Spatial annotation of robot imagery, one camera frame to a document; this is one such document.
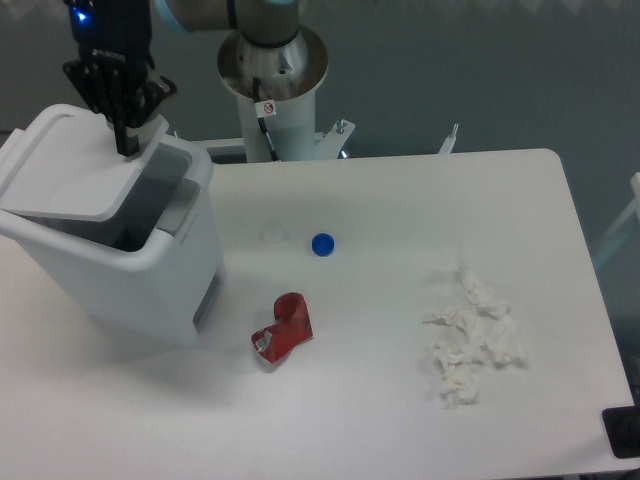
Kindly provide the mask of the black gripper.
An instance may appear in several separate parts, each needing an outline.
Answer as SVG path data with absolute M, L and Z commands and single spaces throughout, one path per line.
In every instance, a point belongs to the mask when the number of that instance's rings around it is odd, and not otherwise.
M 157 73 L 150 53 L 152 39 L 149 1 L 64 1 L 77 60 L 63 64 L 63 72 L 88 108 L 102 114 L 113 127 L 117 152 L 139 151 L 138 134 L 160 104 L 177 93 L 177 86 Z M 126 64 L 147 72 L 131 93 Z

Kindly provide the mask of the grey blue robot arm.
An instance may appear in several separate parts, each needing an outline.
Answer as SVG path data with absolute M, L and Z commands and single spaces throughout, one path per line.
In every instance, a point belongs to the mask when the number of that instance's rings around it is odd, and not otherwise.
M 291 43 L 296 1 L 158 1 L 158 14 L 187 32 L 236 30 L 260 48 Z M 156 72 L 149 1 L 67 1 L 78 58 L 63 71 L 90 111 L 113 128 L 119 154 L 140 149 L 138 130 L 157 115 L 176 85 Z

